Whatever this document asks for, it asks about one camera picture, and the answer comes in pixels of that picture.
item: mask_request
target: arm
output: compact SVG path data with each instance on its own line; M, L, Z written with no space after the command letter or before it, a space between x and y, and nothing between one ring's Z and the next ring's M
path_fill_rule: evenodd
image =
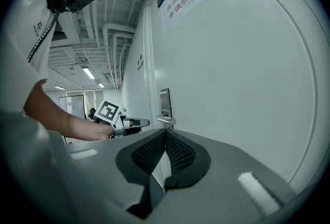
M113 128L105 124L86 121L66 113L57 106L43 91L43 81L36 83L25 106L25 113L39 121L47 130L81 140L105 140L113 135Z

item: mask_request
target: door handle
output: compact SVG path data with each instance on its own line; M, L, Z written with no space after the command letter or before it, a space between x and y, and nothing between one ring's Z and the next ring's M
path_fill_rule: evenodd
M156 116L157 120L164 122L169 125L176 125L176 119L165 117L163 115L157 115Z

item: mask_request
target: window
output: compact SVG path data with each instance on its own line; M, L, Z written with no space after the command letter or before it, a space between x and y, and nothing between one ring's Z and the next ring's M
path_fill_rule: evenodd
M95 108L94 91L85 91L85 111L88 117L89 111Z
M96 109L101 105L103 101L103 90L95 91L95 106Z
M67 97L73 97L75 95L82 95L82 91L67 92Z

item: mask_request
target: ceiling pipe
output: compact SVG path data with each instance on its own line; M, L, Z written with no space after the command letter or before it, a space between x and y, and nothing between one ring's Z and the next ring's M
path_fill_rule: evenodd
M93 31L92 19L91 19L91 13L90 13L89 6L83 8L82 12L84 14L84 21L85 21L86 30L88 33L88 38L94 39L94 31Z
M127 50L129 48L129 44L126 44L120 54L120 59L119 59L119 71L120 71L120 88L122 88L123 86L123 83L122 83L122 69L124 71L124 60L123 60L123 57L125 58L126 57L126 54L127 54Z
M108 0L105 0L104 23L107 22L107 9L108 9Z
M119 58L119 77L120 77L120 87L122 87L122 59L124 52L126 50L127 44L123 46L122 52L120 53L120 58Z
M87 58L89 64L90 64L91 67L93 68L94 73L97 75L97 77L99 78L99 81L102 83L102 79L101 79L100 76L97 74L97 72L96 72L96 70L95 70L95 68L94 68L94 66L93 66L93 64L92 64L92 62L91 62L91 60L90 60L89 57L87 56L86 51L83 50L83 52L84 52L84 55L85 55L85 57Z
M110 53L110 62L112 63L113 65L113 57L112 57L112 39L110 40L110 47L109 47L109 53Z
M97 1L94 1L92 3L92 12L93 12L93 24L94 24L96 43L98 49L101 49L100 37L98 36L98 27L97 27Z
M115 85L117 87L117 90L118 90L118 81L117 81L117 60L116 60L116 57L117 57L117 38L118 37L133 39L134 35L129 34L129 33L115 33L112 36L113 68L114 68Z
M113 15L114 6L115 6L115 4L116 4L116 1L117 1L117 0L114 0L114 1L113 1L112 11L111 11L111 15L110 15L110 22L112 21L112 15Z
M103 25L103 40L104 40L105 53L106 53L107 62L108 62L108 68L109 68L109 72L110 72L110 76L111 76L113 86L115 87L116 90L118 90L118 87L115 85L115 81L113 79L113 74L112 74L112 69L111 69L112 67L111 67L111 62L110 62L109 36L108 36L108 30L109 29L119 30L119 31L127 31L127 32L130 32L130 33L134 33L135 29L132 28L132 27L127 27L127 26L122 26L122 25L117 25L117 24L112 24L112 23L106 23L106 24Z

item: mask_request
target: person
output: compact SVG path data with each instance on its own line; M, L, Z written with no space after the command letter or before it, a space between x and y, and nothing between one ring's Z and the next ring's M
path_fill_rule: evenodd
M43 91L47 80L53 27L31 64L27 57L53 19L46 0L14 0L1 30L0 58L7 73L1 73L0 110L21 111L47 130L81 140L106 140L114 135L111 125L97 124L72 116L57 106Z

